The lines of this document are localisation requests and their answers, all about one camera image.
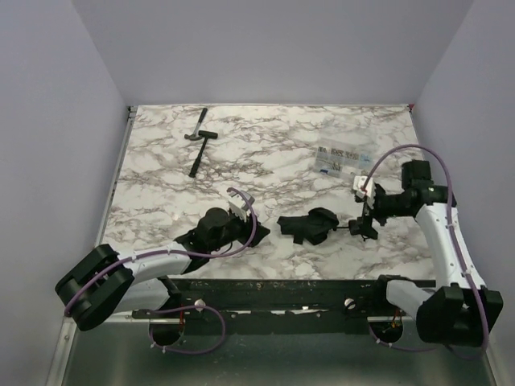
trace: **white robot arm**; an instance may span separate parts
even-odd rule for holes
[[[232,256],[258,245],[270,230],[253,213],[253,197],[244,191],[232,192],[239,198],[229,194],[229,211],[209,209],[196,228],[164,247],[118,253],[108,244],[97,246],[56,285],[65,314],[86,331],[112,313],[158,309],[170,296],[163,285],[168,275],[189,273],[213,257]],[[211,254],[234,241],[243,245],[230,253]]]
[[[355,177],[353,189],[356,200],[363,202],[362,216],[349,221],[353,235],[377,239],[373,220],[384,225],[389,218],[412,216],[426,237],[435,267],[436,288],[418,288],[406,277],[380,277],[385,282],[385,300],[404,310],[417,322],[420,338],[428,343],[480,346],[483,326],[479,306],[484,307],[488,328],[491,329],[503,302],[497,291],[487,289],[465,244],[458,221],[454,197],[451,221],[447,218],[447,187],[431,180],[427,161],[411,161],[402,165],[402,188],[397,195],[387,195],[381,185],[365,177]],[[454,228],[460,260],[448,227]],[[478,305],[473,292],[478,291]]]

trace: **white wall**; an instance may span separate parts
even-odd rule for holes
[[[412,103],[472,0],[74,0],[120,92],[161,103]]]
[[[505,308],[494,327],[515,359],[515,2],[476,0],[414,109],[421,143],[451,169],[460,222]],[[511,371],[515,379],[515,369]]]
[[[45,383],[126,107],[69,0],[0,2],[0,384]]]

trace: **white marble pattern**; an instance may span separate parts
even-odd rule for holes
[[[335,212],[340,224],[355,218],[351,179],[311,170],[322,132],[347,143],[372,142],[377,153],[416,142],[404,106],[214,105],[202,129],[215,131],[196,179],[187,174],[201,142],[190,142],[203,106],[141,106],[117,182],[104,242],[116,249],[166,244],[196,226],[210,207],[226,208],[226,189],[236,187],[256,198],[259,220],[271,230],[256,248],[221,258],[188,277],[269,279],[362,279],[382,273],[433,277],[426,241],[413,219],[394,219],[379,240],[364,242],[346,230],[330,232],[312,246],[282,236],[279,216],[305,215],[313,207]],[[388,158],[377,181],[400,191],[400,165],[421,158],[417,150]]]

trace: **purple cable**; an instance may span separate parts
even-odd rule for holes
[[[250,201],[247,200],[247,198],[243,195],[243,193],[241,193],[238,189],[234,189],[233,187],[230,187],[229,189],[227,189],[227,192],[229,192],[229,191],[234,191],[235,193],[237,193],[243,199],[243,201],[245,202],[245,204],[247,205],[247,207],[250,210],[250,216],[252,218],[252,231],[250,233],[250,237],[236,251],[229,252],[229,253],[222,253],[220,255],[208,255],[207,253],[187,252],[187,251],[180,251],[180,250],[171,250],[171,251],[169,251],[168,249],[163,248],[163,249],[158,249],[158,250],[155,250],[155,251],[151,251],[151,252],[142,253],[140,255],[137,255],[136,256],[136,260],[144,259],[146,257],[152,257],[152,256],[155,256],[155,255],[160,255],[161,253],[167,253],[167,254],[176,253],[176,254],[179,254],[179,255],[187,255],[187,256],[195,256],[195,257],[205,257],[205,258],[208,258],[208,259],[215,259],[215,258],[218,258],[218,257],[234,256],[237,253],[239,253],[239,252],[243,251],[244,249],[246,249],[250,245],[250,243],[252,243],[252,240],[253,240],[254,236],[256,236],[256,231],[258,229],[258,219],[256,217],[256,213],[254,212],[254,209],[252,208],[252,204],[250,203]],[[122,260],[116,261],[113,264],[109,265],[108,267],[104,268],[99,273],[97,273],[90,281],[88,281],[81,289],[79,289],[77,291],[77,293],[73,296],[72,299],[70,299],[68,304],[64,307],[64,316],[70,316],[70,311],[73,308],[73,306],[75,305],[76,301],[84,294],[84,292],[86,292],[100,278],[102,278],[104,275],[106,275],[107,273],[109,273],[110,271],[112,271],[113,269],[118,267],[119,265],[123,265],[123,264],[125,264],[125,263],[127,263],[129,261],[132,261],[132,257],[127,257],[126,259],[122,259]]]
[[[170,310],[159,310],[159,311],[150,310],[149,312],[151,312],[152,314],[168,314],[170,312],[196,310],[199,308],[213,312],[220,319],[220,324],[222,325],[222,332],[220,335],[220,339],[218,339],[218,342],[213,344],[210,348],[205,348],[203,350],[198,350],[198,351],[180,350],[179,348],[172,348],[169,346],[159,346],[154,341],[154,332],[152,331],[152,327],[149,327],[148,336],[149,336],[150,340],[152,341],[153,346],[164,349],[165,351],[175,352],[177,354],[185,354],[185,355],[202,355],[202,354],[208,354],[209,352],[215,351],[225,341],[225,320],[224,320],[224,317],[221,315],[221,313],[218,310],[216,310],[210,306],[184,306],[184,307],[172,308]]]
[[[438,160],[440,165],[442,166],[443,173],[445,174],[445,179],[447,180],[447,221],[449,222],[449,224],[447,224],[447,228],[449,229],[449,235],[451,236],[452,245],[454,246],[454,249],[456,251],[456,255],[458,257],[459,265],[463,271],[463,275],[467,279],[468,285],[470,286],[472,293],[474,294],[474,298],[477,303],[477,308],[480,313],[481,328],[483,329],[483,342],[481,344],[481,352],[478,356],[474,356],[474,357],[463,356],[463,355],[458,354],[456,351],[452,350],[451,348],[450,349],[451,349],[451,352],[453,352],[454,354],[456,354],[457,356],[459,356],[462,359],[469,359],[469,360],[470,359],[479,359],[484,354],[484,352],[486,351],[486,349],[488,347],[488,335],[489,335],[488,321],[486,319],[486,312],[484,310],[484,304],[481,301],[480,293],[479,293],[478,289],[476,288],[476,283],[474,283],[474,281],[472,280],[472,276],[470,275],[470,273],[466,273],[468,271],[467,262],[465,261],[464,255],[461,252],[461,247],[459,246],[458,238],[456,236],[456,232],[454,229],[454,224],[452,223],[452,197],[453,197],[452,183],[451,183],[451,175],[449,173],[449,170],[447,169],[447,166],[445,165],[445,162],[432,149],[429,149],[425,146],[421,146],[421,145],[417,145],[417,144],[400,145],[400,146],[394,147],[393,149],[387,151],[385,154],[383,154],[382,157],[379,158],[379,160],[376,162],[376,164],[373,166],[372,170],[370,171],[369,175],[367,176],[367,179],[365,180],[365,183],[363,184],[363,189],[365,189],[367,187],[367,184],[369,183],[370,179],[372,178],[372,175],[377,170],[379,165],[381,165],[381,163],[385,160],[386,157],[388,157],[392,153],[395,153],[399,150],[409,149],[409,148],[425,150],[427,153],[432,154]]]

